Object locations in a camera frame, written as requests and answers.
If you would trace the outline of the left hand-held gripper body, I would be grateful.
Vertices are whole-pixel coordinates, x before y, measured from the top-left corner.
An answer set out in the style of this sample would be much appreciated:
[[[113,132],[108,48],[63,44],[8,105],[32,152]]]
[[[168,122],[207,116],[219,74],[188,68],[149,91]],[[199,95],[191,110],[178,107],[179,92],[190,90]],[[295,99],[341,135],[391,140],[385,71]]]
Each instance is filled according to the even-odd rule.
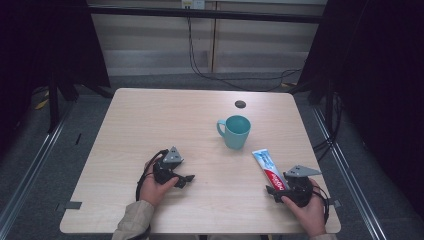
[[[178,182],[183,182],[180,180],[181,175],[173,172],[173,170],[182,162],[183,158],[175,146],[171,147],[170,149],[165,149],[161,153],[161,157],[154,163],[153,166],[153,175],[155,181],[157,183],[164,184],[173,177],[178,177]]]

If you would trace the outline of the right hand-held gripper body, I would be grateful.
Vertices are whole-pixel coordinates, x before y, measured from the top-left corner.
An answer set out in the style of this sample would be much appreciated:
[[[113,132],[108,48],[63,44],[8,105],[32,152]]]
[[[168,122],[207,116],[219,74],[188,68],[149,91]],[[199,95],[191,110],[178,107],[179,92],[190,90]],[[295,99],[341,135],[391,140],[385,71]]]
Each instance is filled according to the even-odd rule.
[[[285,196],[291,199],[298,207],[307,206],[313,193],[313,184],[309,177],[321,175],[321,171],[301,165],[295,165],[284,172],[283,175],[289,186]]]

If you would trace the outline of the white red blue toothpaste tube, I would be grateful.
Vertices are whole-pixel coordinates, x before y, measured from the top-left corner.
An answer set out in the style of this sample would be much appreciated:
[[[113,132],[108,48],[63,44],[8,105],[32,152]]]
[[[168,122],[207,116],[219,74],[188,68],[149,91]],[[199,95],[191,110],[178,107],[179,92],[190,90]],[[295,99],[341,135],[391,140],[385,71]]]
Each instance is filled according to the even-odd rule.
[[[252,154],[274,189],[278,191],[290,189],[286,180],[278,171],[267,149],[256,150],[253,151]]]

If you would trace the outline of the person's left hand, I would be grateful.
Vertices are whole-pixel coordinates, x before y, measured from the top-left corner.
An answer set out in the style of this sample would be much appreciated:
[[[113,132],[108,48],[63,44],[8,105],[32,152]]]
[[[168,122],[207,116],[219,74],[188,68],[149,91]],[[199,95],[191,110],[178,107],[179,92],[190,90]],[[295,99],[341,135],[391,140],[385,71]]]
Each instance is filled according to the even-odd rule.
[[[157,207],[163,200],[165,194],[178,182],[178,177],[173,177],[164,184],[157,183],[153,175],[153,167],[145,164],[146,177],[140,187],[139,199],[149,202]]]

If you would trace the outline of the person's right hand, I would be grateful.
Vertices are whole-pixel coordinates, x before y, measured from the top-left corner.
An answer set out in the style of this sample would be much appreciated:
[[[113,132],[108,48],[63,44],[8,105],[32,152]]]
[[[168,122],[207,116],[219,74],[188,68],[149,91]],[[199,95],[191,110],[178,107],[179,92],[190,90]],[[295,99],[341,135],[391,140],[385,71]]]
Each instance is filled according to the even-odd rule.
[[[319,240],[327,234],[324,220],[324,203],[319,196],[313,194],[305,207],[298,207],[286,196],[282,196],[281,200],[291,210],[311,240]]]

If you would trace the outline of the teal cup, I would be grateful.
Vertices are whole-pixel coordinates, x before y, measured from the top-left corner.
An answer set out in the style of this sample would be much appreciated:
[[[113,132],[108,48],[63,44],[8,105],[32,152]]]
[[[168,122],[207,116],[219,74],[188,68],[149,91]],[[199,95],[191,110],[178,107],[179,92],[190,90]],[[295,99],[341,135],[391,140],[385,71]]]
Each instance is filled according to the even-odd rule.
[[[248,138],[251,123],[244,116],[233,115],[227,119],[218,120],[216,128],[228,148],[240,150]]]

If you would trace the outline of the black curtain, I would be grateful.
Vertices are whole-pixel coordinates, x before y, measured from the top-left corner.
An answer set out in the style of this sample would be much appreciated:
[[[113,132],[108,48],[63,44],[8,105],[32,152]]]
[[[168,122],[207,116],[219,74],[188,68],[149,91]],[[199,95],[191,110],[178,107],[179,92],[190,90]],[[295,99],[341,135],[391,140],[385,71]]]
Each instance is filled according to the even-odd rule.
[[[366,146],[424,219],[424,0],[327,0],[299,79],[340,94]]]
[[[11,147],[32,94],[78,98],[83,85],[110,98],[87,0],[0,0],[0,156]]]

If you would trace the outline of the yellow floor marker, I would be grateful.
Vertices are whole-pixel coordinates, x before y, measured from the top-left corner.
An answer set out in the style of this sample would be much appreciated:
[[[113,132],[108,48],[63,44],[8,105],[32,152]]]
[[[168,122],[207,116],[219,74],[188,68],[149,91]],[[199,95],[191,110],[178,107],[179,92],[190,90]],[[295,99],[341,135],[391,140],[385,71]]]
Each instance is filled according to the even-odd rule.
[[[49,91],[46,91],[46,93],[44,94],[42,99],[39,101],[39,103],[34,107],[34,109],[35,110],[42,109],[47,104],[48,101],[49,101]]]

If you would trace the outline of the black horizontal bar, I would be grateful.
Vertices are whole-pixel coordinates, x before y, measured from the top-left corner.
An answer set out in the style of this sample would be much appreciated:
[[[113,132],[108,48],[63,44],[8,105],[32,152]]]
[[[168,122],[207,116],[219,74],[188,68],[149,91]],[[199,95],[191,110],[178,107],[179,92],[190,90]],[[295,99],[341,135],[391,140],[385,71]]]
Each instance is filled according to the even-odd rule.
[[[196,9],[174,9],[174,8],[138,8],[138,7],[118,7],[110,5],[89,5],[88,10],[94,14],[115,14],[134,16],[155,16],[155,17],[186,17],[205,19],[225,19],[225,20],[246,20],[246,21],[267,21],[267,22],[290,22],[319,24],[322,16],[313,15],[293,15],[276,13],[253,13],[239,11],[221,10],[196,10]]]

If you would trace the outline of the metal floor rail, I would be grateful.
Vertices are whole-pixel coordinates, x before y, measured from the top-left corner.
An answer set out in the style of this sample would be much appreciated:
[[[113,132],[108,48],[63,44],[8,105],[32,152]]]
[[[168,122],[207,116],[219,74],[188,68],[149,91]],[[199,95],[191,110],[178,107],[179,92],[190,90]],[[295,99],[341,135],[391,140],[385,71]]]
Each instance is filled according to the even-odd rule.
[[[339,144],[335,140],[330,139],[330,131],[325,126],[324,114],[316,107],[313,108],[313,113],[323,136],[329,143],[332,156],[372,239],[388,240],[380,221],[359,186],[359,183]]]
[[[59,117],[57,125],[47,133],[41,147],[33,158],[31,165],[20,181],[16,191],[0,213],[0,239],[4,239],[11,229],[32,185],[34,184],[35,179],[40,172],[40,169],[60,136],[64,122],[67,120],[73,106],[73,102],[65,104],[63,114]]]

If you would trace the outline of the white wall socket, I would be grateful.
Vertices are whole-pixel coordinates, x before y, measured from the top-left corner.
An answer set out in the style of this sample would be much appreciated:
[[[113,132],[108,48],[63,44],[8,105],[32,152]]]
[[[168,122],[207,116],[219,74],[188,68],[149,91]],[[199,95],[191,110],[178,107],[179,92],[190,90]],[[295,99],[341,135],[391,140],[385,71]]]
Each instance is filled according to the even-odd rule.
[[[205,0],[181,0],[183,9],[204,10]]]

